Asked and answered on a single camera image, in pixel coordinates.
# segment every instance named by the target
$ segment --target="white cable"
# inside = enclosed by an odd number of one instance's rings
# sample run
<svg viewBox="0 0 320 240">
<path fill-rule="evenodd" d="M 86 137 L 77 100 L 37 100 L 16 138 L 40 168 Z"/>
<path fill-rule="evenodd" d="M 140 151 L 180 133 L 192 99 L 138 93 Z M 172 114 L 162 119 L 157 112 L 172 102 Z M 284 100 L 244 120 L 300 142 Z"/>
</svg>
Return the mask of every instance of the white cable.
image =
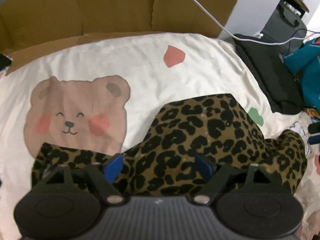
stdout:
<svg viewBox="0 0 320 240">
<path fill-rule="evenodd" d="M 217 21 L 217 19 L 215 17 L 213 17 L 197 0 L 192 0 L 201 10 L 203 10 L 205 12 L 206 15 L 208 15 L 210 17 L 211 20 L 213 20 L 221 29 L 223 29 L 225 32 L 227 32 L 228 34 L 230 34 L 234 39 L 238 40 L 238 41 L 252 41 L 258 44 L 263 44 L 263 45 L 269 45 L 269 46 L 273 46 L 273 45 L 284 45 L 286 43 L 288 43 L 289 41 L 292 40 L 304 40 L 304 39 L 308 39 L 311 36 L 315 35 L 316 33 L 320 33 L 320 32 L 313 32 L 313 31 L 309 31 L 313 34 L 305 37 L 305 38 L 298 38 L 298 37 L 292 37 L 290 39 L 288 39 L 287 41 L 284 42 L 275 42 L 275 43 L 267 43 L 267 42 L 262 42 L 262 41 L 256 41 L 256 40 L 251 40 L 251 39 L 241 39 L 238 38 L 237 36 L 234 36 L 232 33 L 230 33 L 227 29 L 225 29 L 225 27 L 223 27 L 220 22 Z"/>
</svg>

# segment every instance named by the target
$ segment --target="bear cheek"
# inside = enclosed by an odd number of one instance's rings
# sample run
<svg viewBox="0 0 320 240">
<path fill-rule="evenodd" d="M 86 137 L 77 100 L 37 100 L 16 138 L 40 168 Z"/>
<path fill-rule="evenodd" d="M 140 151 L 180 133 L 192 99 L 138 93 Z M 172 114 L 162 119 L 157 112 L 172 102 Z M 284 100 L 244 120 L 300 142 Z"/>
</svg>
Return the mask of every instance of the bear cheek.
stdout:
<svg viewBox="0 0 320 240">
<path fill-rule="evenodd" d="M 109 127 L 109 119 L 105 114 L 97 114 L 89 120 L 89 130 L 95 136 L 102 136 Z"/>
<path fill-rule="evenodd" d="M 46 134 L 49 131 L 49 126 L 51 123 L 50 115 L 44 114 L 42 115 L 36 124 L 36 133 L 38 134 Z"/>
</svg>

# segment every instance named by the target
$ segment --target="black handle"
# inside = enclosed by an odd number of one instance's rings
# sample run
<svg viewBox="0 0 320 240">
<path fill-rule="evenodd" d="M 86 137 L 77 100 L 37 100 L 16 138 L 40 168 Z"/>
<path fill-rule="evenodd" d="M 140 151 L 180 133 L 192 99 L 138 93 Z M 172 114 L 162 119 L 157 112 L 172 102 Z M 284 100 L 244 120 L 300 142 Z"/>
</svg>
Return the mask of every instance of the black handle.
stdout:
<svg viewBox="0 0 320 240">
<path fill-rule="evenodd" d="M 294 27 L 294 28 L 296 28 L 296 27 L 298 27 L 299 26 L 299 21 L 298 20 L 294 20 L 294 22 L 291 22 L 290 20 L 288 20 L 286 17 L 285 17 L 285 15 L 284 15 L 284 8 L 280 5 L 280 4 L 278 4 L 278 11 L 279 11 L 279 13 L 280 13 L 280 17 L 282 18 L 282 20 L 285 22 L 285 23 L 287 23 L 288 25 L 290 25 L 291 27 Z"/>
<path fill-rule="evenodd" d="M 319 133 L 320 132 L 320 122 L 310 124 L 308 126 L 308 132 L 310 134 Z"/>
</svg>

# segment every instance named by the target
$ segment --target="bear ear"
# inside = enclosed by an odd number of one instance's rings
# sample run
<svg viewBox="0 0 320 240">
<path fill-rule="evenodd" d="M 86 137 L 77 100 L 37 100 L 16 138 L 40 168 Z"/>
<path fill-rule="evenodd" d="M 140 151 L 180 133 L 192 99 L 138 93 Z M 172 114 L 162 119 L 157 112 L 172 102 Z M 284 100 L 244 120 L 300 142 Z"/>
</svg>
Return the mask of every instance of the bear ear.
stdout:
<svg viewBox="0 0 320 240">
<path fill-rule="evenodd" d="M 114 98 L 117 98 L 117 101 L 124 105 L 130 98 L 130 87 L 125 79 L 122 77 L 107 76 L 103 78 L 97 78 L 93 81 L 102 89 L 102 86 L 111 93 Z"/>
<path fill-rule="evenodd" d="M 58 82 L 57 78 L 51 77 L 41 81 L 38 85 L 36 85 L 31 94 L 31 103 L 47 97 L 52 91 L 52 86 L 55 82 Z"/>
<path fill-rule="evenodd" d="M 106 88 L 110 91 L 110 93 L 115 97 L 118 98 L 121 96 L 121 88 L 115 83 L 108 83 Z"/>
</svg>

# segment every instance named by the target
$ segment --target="white bedsheet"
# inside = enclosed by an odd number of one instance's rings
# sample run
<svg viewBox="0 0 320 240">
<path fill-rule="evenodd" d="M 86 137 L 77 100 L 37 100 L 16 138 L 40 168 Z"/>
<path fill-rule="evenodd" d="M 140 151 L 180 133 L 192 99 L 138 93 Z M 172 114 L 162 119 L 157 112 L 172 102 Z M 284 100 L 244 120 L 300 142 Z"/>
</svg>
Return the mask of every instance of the white bedsheet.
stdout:
<svg viewBox="0 0 320 240">
<path fill-rule="evenodd" d="M 183 53 L 178 59 L 168 47 Z M 32 90 L 55 76 L 58 81 L 93 81 L 119 75 L 131 89 L 125 103 L 127 128 L 123 150 L 142 141 L 154 116 L 171 101 L 208 94 L 231 93 L 248 112 L 257 109 L 266 138 L 275 138 L 299 121 L 310 118 L 272 113 L 257 81 L 232 46 L 198 34 L 153 34 L 105 40 L 42 57 L 0 79 L 0 232 L 4 240 L 20 237 L 13 219 L 16 203 L 30 190 L 33 158 L 23 138 Z"/>
</svg>

